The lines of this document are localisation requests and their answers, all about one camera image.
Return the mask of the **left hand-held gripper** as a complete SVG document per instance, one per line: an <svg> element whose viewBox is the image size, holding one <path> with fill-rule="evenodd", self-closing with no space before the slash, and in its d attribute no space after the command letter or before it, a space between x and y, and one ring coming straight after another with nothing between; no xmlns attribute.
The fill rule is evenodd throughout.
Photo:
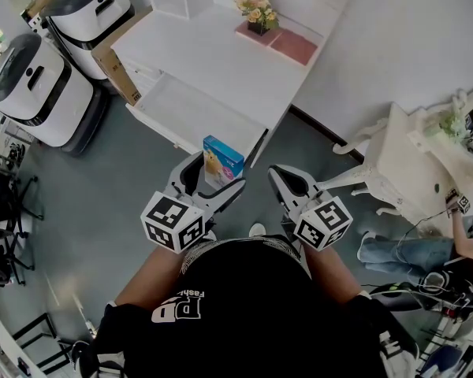
<svg viewBox="0 0 473 378"><path fill-rule="evenodd" d="M207 233L209 219L224 211L245 188L246 179L239 178L213 194L194 193L203 165L202 151L184 159L170 173L165 190L153 194L140 216L146 237L175 254L199 242Z"/></svg>

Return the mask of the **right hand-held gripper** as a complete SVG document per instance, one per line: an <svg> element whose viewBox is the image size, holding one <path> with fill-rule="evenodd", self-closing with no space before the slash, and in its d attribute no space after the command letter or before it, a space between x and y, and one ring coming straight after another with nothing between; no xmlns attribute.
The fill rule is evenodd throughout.
<svg viewBox="0 0 473 378"><path fill-rule="evenodd" d="M271 165L268 177L277 199L288 211L297 207L296 198L306 197L315 183L310 174L289 165ZM340 240L352 222L341 199L323 191L302 208L297 221L284 216L281 225L291 241L298 239L319 252Z"/></svg>

